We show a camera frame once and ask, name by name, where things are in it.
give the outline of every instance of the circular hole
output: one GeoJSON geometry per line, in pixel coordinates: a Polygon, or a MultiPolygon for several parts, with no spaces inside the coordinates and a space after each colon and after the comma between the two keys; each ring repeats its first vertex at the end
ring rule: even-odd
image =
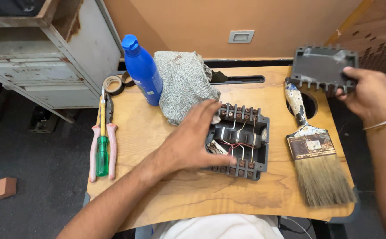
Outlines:
{"type": "MultiPolygon", "coordinates": [[[[301,93],[301,95],[302,95],[303,106],[305,107],[306,118],[310,119],[315,116],[315,113],[317,112],[317,105],[309,95],[304,93],[301,93]]],[[[290,107],[290,104],[289,102],[287,102],[287,100],[286,100],[286,107],[289,109],[289,112],[292,115],[294,115],[290,107]]]]}

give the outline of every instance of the paint-stained brush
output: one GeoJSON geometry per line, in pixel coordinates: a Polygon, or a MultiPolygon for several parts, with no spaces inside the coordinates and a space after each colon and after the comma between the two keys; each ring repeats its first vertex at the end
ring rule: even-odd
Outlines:
{"type": "Polygon", "coordinates": [[[317,207],[355,202],[355,194],[346,181],[328,131],[309,125],[301,92],[289,78],[286,78],[285,94],[299,124],[296,132],[286,138],[305,203],[317,207]]]}

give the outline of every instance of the wooden table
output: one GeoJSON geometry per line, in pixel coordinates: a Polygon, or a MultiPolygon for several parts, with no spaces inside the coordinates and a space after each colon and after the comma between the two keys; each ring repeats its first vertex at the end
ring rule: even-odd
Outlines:
{"type": "MultiPolygon", "coordinates": [[[[259,181],[228,177],[204,170],[182,170],[164,178],[137,204],[120,231],[169,220],[214,214],[267,214],[305,217],[329,221],[352,213],[354,204],[327,208],[308,208],[299,193],[294,163],[291,160],[286,135],[297,128],[295,118],[286,107],[284,80],[290,66],[221,68],[228,76],[263,75],[264,83],[217,85],[221,101],[261,108],[270,118],[268,171],[259,181]]],[[[328,129],[342,167],[353,187],[345,155],[340,144],[327,99],[322,92],[304,89],[317,102],[317,112],[309,123],[328,129]]],[[[163,143],[175,126],[167,123],[159,107],[148,105],[137,87],[126,88],[113,98],[119,179],[144,157],[163,143]]],[[[87,193],[94,199],[115,181],[107,177],[88,182],[87,193]]]]}

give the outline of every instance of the orange wall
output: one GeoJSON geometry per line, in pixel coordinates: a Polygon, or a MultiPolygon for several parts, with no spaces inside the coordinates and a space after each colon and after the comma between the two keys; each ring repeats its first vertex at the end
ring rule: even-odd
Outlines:
{"type": "Polygon", "coordinates": [[[156,51],[204,58],[293,57],[297,46],[327,41],[361,0],[104,0],[121,39],[156,51]],[[230,30],[255,30],[228,44],[230,30]]]}

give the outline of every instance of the pliers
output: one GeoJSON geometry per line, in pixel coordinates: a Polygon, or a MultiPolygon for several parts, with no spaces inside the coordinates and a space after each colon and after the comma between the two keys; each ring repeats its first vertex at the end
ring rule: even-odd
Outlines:
{"type": "MultiPolygon", "coordinates": [[[[106,101],[106,129],[109,137],[109,143],[111,145],[111,153],[109,158],[109,179],[115,179],[115,167],[116,167],[116,157],[118,155],[118,145],[116,144],[116,129],[118,126],[112,123],[113,120],[113,101],[109,94],[105,94],[106,101]]],[[[89,152],[89,181],[96,181],[96,155],[97,155],[97,139],[100,137],[100,124],[92,127],[94,131],[93,143],[91,144],[91,150],[89,152]]]]}

